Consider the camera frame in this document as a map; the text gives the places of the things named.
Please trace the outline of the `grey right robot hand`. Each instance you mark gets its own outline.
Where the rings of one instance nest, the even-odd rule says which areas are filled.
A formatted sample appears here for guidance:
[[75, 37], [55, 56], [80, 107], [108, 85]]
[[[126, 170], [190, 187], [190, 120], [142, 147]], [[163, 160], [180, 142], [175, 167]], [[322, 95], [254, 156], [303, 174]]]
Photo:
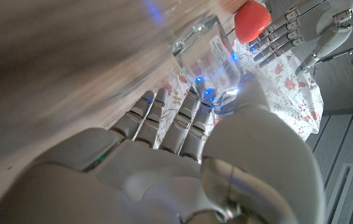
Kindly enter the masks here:
[[190, 93], [154, 149], [165, 90], [110, 129], [89, 128], [36, 157], [0, 198], [0, 223], [324, 223], [312, 150], [268, 107], [257, 77], [203, 138]]

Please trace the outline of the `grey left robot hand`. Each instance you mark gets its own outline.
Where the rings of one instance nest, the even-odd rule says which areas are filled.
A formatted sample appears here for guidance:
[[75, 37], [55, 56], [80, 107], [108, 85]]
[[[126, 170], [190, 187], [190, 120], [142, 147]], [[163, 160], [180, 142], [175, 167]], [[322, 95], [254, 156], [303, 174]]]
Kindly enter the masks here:
[[254, 61], [263, 68], [296, 46], [317, 39], [314, 49], [296, 69], [295, 73], [301, 75], [349, 38], [352, 15], [353, 0], [298, 1], [249, 42]]

